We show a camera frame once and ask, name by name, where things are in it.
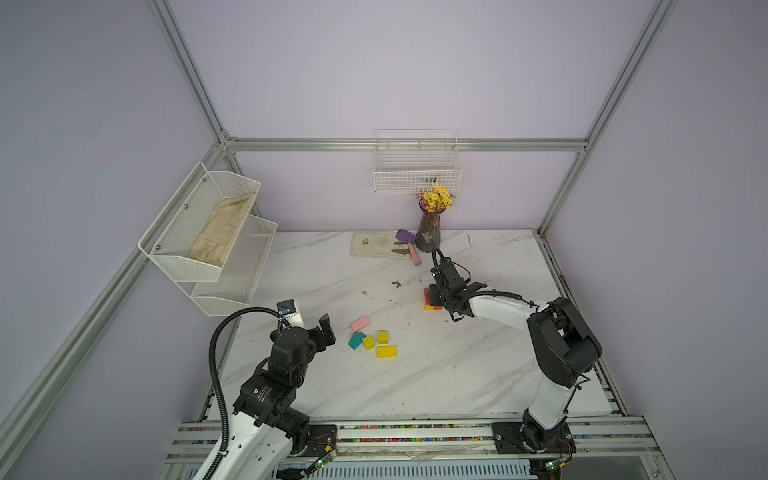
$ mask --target vase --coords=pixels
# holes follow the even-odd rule
[[[419,207],[422,209],[422,222],[416,232],[415,245],[424,253],[432,253],[440,248],[440,214],[445,209],[430,212],[421,203],[419,203]]]

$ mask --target white marble tabletop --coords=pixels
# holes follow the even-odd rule
[[[528,334],[490,319],[454,323],[444,310],[424,310],[431,257],[423,253],[420,266],[351,257],[352,234],[278,233],[270,249],[252,305],[275,308],[293,298],[307,328],[328,313],[337,338],[310,363],[292,407],[325,420],[520,416],[541,376]],[[530,230],[444,231],[441,249],[489,288],[532,300],[559,296]],[[364,315],[372,322],[365,333],[389,332],[396,358],[349,348],[349,324]],[[227,404],[269,356],[275,326],[264,314],[242,318],[222,373]],[[594,381],[576,392],[571,416],[611,412],[594,372],[588,375]],[[209,418],[217,417],[211,409]]]

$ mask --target teal block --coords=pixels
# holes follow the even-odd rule
[[[352,350],[357,349],[360,345],[362,345],[362,339],[366,338],[366,334],[363,332],[358,332],[352,335],[352,339],[349,340],[349,346],[352,347]]]

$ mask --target yellow cube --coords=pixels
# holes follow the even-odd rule
[[[397,356],[397,347],[392,346],[380,346],[378,349],[376,349],[376,356],[378,356],[380,359],[388,359],[393,356]]]
[[[366,338],[362,339],[362,345],[366,348],[366,350],[370,350],[376,346],[376,342],[373,341],[372,336],[368,335]]]

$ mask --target white wall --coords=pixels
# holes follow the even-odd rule
[[[3,422],[213,138],[143,0],[6,2],[0,45]],[[157,474],[213,325],[155,277],[14,479]]]
[[[531,228],[541,222],[571,152],[465,152],[456,205],[442,227]],[[261,182],[259,212],[279,230],[381,230],[419,225],[415,194],[373,191],[373,154],[240,152],[243,174]]]
[[[548,236],[679,480],[765,474],[766,25],[682,0]]]
[[[583,137],[654,2],[172,3],[238,137]]]

